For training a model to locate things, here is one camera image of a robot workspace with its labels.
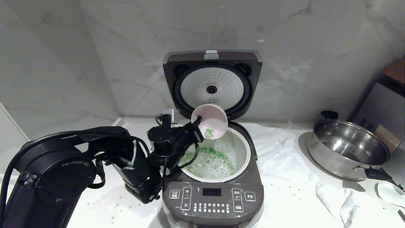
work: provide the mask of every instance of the white inner pot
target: white inner pot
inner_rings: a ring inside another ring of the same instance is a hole
[[[196,181],[201,181],[201,182],[209,182],[209,183],[217,183],[217,182],[227,182],[230,181],[236,177],[238,177],[247,167],[249,160],[250,160],[250,147],[247,142],[247,140],[236,130],[229,128],[226,131],[225,135],[222,136],[219,139],[216,140],[207,140],[205,139],[202,143],[199,143],[200,147],[200,153],[202,151],[202,148],[213,148],[217,151],[223,152],[225,154],[228,154],[229,156],[229,161],[231,161],[234,170],[236,170],[235,173],[232,175],[229,175],[227,177],[221,178],[221,179],[206,179],[202,178],[200,176],[197,176],[189,171],[187,171],[187,167],[184,167],[182,171],[184,174],[189,176],[190,178],[193,178]]]

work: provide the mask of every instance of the robotic arm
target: robotic arm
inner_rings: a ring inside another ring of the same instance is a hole
[[[130,136],[122,127],[62,132],[26,143],[4,176],[0,228],[66,227],[81,193],[87,187],[96,189],[105,184],[102,161],[114,166],[126,189],[142,203],[159,199],[166,169],[173,175],[191,164],[197,157],[198,146],[194,158],[178,166],[187,148],[203,141],[198,128],[201,117],[194,123],[173,128],[169,114],[159,118],[162,123],[147,133],[154,147],[152,153],[141,139]],[[85,142],[89,143],[88,150],[82,153],[75,146]],[[10,177],[13,168],[20,176],[4,208],[7,176]],[[101,183],[93,183],[96,175]]]

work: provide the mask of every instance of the rice cooker control panel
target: rice cooker control panel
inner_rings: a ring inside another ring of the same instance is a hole
[[[262,206],[263,186],[170,182],[163,198],[176,212],[192,217],[240,217]]]

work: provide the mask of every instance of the white cloth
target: white cloth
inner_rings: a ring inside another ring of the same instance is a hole
[[[252,137],[262,181],[277,179],[295,185],[315,184],[319,181],[295,149],[293,134],[257,123],[241,124]]]
[[[389,217],[377,199],[359,191],[316,184],[316,194],[342,228],[381,228]]]

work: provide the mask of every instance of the display screen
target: display screen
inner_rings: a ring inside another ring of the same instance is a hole
[[[203,188],[202,195],[203,196],[221,196],[221,189],[220,188]]]

